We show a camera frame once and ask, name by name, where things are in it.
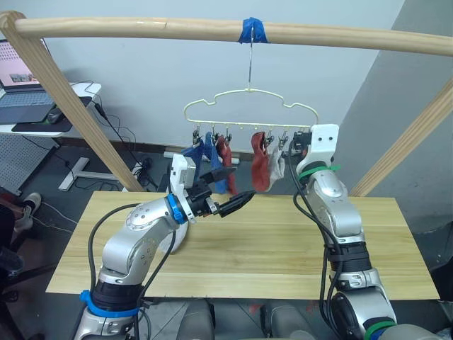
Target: mouse pad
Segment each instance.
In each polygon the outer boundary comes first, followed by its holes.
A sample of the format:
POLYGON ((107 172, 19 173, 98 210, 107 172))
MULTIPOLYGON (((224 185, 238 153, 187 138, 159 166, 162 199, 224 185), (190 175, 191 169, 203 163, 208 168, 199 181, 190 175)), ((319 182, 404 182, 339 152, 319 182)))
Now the mouse pad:
MULTIPOLYGON (((91 97, 79 97, 81 102, 87 107, 91 102, 91 97)), ((63 117, 58 123, 50 124, 47 118, 39 123, 19 123, 13 127, 14 132, 67 132, 72 128, 68 118, 63 117)))

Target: white wall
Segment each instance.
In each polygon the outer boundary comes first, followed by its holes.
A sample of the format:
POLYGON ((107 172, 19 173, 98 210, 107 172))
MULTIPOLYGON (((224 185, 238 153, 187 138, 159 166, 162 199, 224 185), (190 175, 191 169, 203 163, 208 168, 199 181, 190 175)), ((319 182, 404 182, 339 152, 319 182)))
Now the white wall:
MULTIPOLYGON (((14 9, 29 18, 160 16, 242 20, 254 16, 265 22, 390 29, 402 4, 403 0, 15 0, 0 4, 0 10, 14 9)), ((92 79, 103 85, 105 110, 120 116, 123 125, 136 133, 138 142, 187 146, 194 125, 184 120, 183 106, 199 98, 210 100, 221 91, 246 87, 248 45, 122 38, 49 38, 47 44, 70 81, 92 79)), ((278 92, 290 103, 300 101, 313 106, 322 123, 338 124, 377 56, 373 50, 329 47, 257 44, 253 50, 253 87, 278 92)), ((256 95, 226 98, 218 107, 209 111, 201 108, 191 114, 201 119, 226 120, 229 114, 229 119, 251 122, 313 122, 307 115, 296 110, 287 112, 278 102, 256 95)), ((253 128, 231 132, 233 150, 251 150, 253 128)))

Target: wooden table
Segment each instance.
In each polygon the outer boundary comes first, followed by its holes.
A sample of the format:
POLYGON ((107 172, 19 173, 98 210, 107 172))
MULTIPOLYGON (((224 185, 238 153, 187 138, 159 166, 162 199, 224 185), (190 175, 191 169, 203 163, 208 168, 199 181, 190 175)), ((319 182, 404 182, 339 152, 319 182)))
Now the wooden table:
MULTIPOLYGON (((47 292, 80 293, 90 286, 86 255, 94 224, 120 205, 163 193, 95 192, 64 251, 47 292)), ((213 195, 218 201, 226 195, 213 195)), ((351 198, 362 214, 373 266, 392 300, 438 299, 430 274, 393 198, 351 198)), ((105 242, 129 210, 110 217, 94 242, 96 266, 105 242)), ((318 299, 323 243, 317 227, 288 195, 256 195, 227 216, 200 218, 147 291, 156 297, 318 299)), ((150 272, 162 258, 156 253, 150 272)))

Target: sneaker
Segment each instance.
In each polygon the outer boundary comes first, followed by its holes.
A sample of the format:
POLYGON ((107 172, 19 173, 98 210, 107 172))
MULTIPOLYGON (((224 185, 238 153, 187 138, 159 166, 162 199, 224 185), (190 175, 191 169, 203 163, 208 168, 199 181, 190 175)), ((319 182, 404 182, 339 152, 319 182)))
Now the sneaker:
POLYGON ((22 232, 29 230, 33 226, 33 214, 41 205, 41 195, 39 193, 31 193, 23 200, 23 216, 14 223, 14 231, 22 232))

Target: wooden rod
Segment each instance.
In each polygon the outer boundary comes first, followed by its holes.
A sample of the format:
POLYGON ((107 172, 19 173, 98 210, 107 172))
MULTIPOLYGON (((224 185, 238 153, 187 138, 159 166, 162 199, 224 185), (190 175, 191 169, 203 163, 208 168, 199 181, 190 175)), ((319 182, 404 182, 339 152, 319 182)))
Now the wooden rod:
POLYGON ((74 93, 41 40, 23 38, 18 34, 14 23, 17 19, 22 18, 24 18, 24 15, 19 12, 0 13, 1 32, 27 64, 36 79, 40 81, 42 87, 52 96, 54 102, 120 183, 129 191, 143 191, 142 186, 137 182, 103 131, 85 109, 79 97, 74 93))
POLYGON ((453 110, 453 78, 451 78, 412 122, 389 150, 351 190, 352 196, 366 196, 390 174, 453 110))
MULTIPOLYGON (((453 38, 397 30, 375 30, 329 25, 265 23, 273 44, 318 45, 418 52, 453 56, 453 38)), ((120 37, 237 42, 242 21, 182 18, 41 18, 19 19, 24 38, 120 37)))

